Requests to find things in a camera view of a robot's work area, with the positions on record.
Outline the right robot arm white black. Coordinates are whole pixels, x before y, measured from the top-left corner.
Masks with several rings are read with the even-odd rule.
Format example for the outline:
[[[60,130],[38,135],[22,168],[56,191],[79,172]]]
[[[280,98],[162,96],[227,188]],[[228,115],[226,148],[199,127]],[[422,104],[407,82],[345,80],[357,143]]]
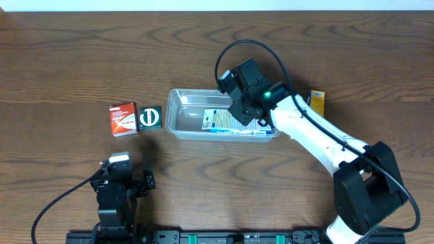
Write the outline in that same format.
[[[332,175],[336,219],[327,227],[330,243],[358,243],[374,232],[398,233],[379,224],[410,200],[391,148],[370,146],[316,113],[286,82],[272,84],[253,60],[218,78],[233,100],[230,113],[243,125],[253,120],[287,134]]]

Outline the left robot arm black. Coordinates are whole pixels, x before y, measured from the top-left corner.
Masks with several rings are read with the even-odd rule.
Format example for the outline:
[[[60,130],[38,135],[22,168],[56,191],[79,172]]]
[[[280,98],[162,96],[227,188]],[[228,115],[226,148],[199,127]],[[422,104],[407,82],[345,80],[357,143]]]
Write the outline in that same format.
[[[137,199],[155,189],[151,167],[143,165],[142,176],[135,178],[128,152],[114,153],[100,164],[100,171],[90,181],[97,194],[101,229],[98,238],[130,243],[140,240],[136,227]]]

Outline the large blue white box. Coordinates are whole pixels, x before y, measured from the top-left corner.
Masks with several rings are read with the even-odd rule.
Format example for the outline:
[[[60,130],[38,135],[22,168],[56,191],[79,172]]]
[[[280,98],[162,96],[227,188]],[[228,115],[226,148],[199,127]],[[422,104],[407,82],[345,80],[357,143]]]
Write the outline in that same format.
[[[261,127],[255,119],[248,125],[242,125],[224,109],[205,109],[201,128],[222,134],[272,134],[269,125]]]

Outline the yellow box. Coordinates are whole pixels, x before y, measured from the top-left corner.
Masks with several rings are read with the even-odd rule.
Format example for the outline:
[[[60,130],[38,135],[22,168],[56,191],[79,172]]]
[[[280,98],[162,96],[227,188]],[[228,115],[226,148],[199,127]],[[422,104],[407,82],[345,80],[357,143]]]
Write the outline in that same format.
[[[325,92],[312,89],[307,96],[307,104],[319,115],[324,117]]]

